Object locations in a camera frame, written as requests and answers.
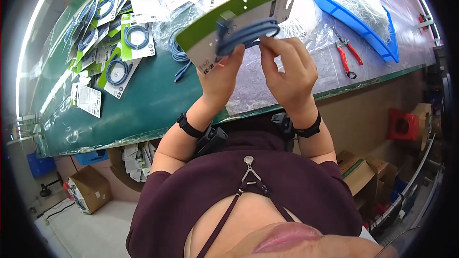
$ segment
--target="green packaging card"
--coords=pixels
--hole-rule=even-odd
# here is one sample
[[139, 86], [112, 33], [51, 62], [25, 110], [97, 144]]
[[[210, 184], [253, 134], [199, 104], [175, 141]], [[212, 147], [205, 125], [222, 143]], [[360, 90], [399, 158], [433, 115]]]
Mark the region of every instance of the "green packaging card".
[[233, 32], [264, 18], [275, 18], [280, 24], [288, 19], [293, 1], [229, 0], [183, 29], [175, 40], [198, 70], [207, 75], [221, 60], [215, 55], [217, 21], [232, 20]]

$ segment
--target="green work surface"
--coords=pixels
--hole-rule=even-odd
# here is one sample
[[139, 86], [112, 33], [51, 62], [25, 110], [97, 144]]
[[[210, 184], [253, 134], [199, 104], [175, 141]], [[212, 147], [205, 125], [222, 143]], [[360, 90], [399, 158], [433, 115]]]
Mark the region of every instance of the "green work surface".
[[[49, 157], [95, 149], [120, 146], [162, 137], [175, 123], [177, 116], [202, 95], [195, 68], [174, 83], [175, 73], [184, 65], [172, 59], [171, 54], [156, 48], [156, 55], [143, 58], [120, 99], [102, 91], [101, 117], [97, 118], [76, 106], [70, 106], [72, 76], [61, 79], [66, 71], [68, 46], [63, 34], [72, 15], [77, 14], [90, 0], [73, 0], [57, 21], [50, 40], [51, 56], [45, 60], [32, 102], [31, 113], [40, 113], [43, 104], [49, 104], [41, 117], [40, 133], [35, 135], [37, 155]], [[386, 81], [419, 69], [420, 66], [394, 72], [376, 79], [339, 89], [315, 94], [316, 99]], [[60, 86], [55, 95], [48, 96], [54, 86]], [[280, 109], [278, 105], [230, 117], [222, 110], [214, 123], [253, 116]]]

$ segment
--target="blue plastic tray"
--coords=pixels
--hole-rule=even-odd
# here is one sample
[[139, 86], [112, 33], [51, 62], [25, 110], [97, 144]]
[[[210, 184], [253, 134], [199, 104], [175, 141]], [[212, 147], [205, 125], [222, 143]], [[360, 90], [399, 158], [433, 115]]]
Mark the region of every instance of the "blue plastic tray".
[[352, 14], [349, 10], [344, 8], [341, 4], [333, 0], [315, 0], [315, 2], [320, 9], [336, 17], [338, 20], [357, 32], [371, 45], [371, 47], [376, 50], [376, 52], [378, 52], [378, 54], [381, 55], [385, 61], [399, 62], [399, 48], [397, 46], [394, 26], [392, 24], [391, 15], [386, 8], [384, 9], [387, 12], [387, 17], [389, 17], [389, 28], [391, 32], [391, 41], [388, 44], [384, 43], [381, 38], [376, 35], [370, 27], [368, 27], [368, 25]]

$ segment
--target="black cable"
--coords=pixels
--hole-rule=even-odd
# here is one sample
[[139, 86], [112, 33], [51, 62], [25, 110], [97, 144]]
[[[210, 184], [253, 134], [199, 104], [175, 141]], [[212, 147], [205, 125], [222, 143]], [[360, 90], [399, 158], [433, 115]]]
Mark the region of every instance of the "black cable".
[[73, 163], [73, 167], [75, 168], [75, 170], [78, 172], [78, 169], [77, 167], [75, 166], [75, 162], [73, 161], [73, 158], [71, 155], [69, 155], [70, 159], [72, 160], [72, 163]]
[[49, 215], [48, 217], [46, 217], [46, 220], [48, 220], [48, 218], [51, 217], [51, 216], [53, 216], [53, 215], [56, 215], [56, 214], [58, 214], [58, 213], [61, 213], [61, 212], [64, 211], [65, 209], [71, 207], [73, 204], [75, 204], [75, 202], [72, 203], [72, 204], [70, 204], [70, 205], [67, 205], [66, 207], [62, 208], [62, 209], [59, 210], [58, 212], [54, 212], [53, 214]]

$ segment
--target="blue bin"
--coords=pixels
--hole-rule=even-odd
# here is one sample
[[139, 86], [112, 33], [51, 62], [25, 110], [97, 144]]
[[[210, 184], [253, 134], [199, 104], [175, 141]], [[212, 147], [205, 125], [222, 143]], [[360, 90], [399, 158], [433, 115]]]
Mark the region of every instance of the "blue bin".
[[386, 62], [395, 61], [399, 62], [399, 48], [397, 46], [397, 38], [395, 37], [394, 26], [392, 24], [391, 15], [386, 8], [387, 17], [389, 17], [389, 28], [391, 32], [391, 41], [386, 44], [382, 39], [371, 30], [360, 18], [355, 16], [349, 10], [344, 8], [341, 4], [333, 0], [315, 0], [320, 9], [326, 13], [336, 17], [352, 30], [357, 32], [362, 38], [364, 38], [373, 47], [378, 54], [381, 55], [382, 59]]
[[107, 160], [108, 152], [106, 149], [102, 149], [94, 152], [77, 153], [75, 154], [75, 158], [79, 164], [88, 165], [98, 163], [102, 160]]
[[54, 163], [54, 158], [52, 157], [37, 158], [35, 153], [31, 153], [27, 155], [27, 162], [29, 163], [29, 168], [34, 178], [56, 169], [56, 164]]

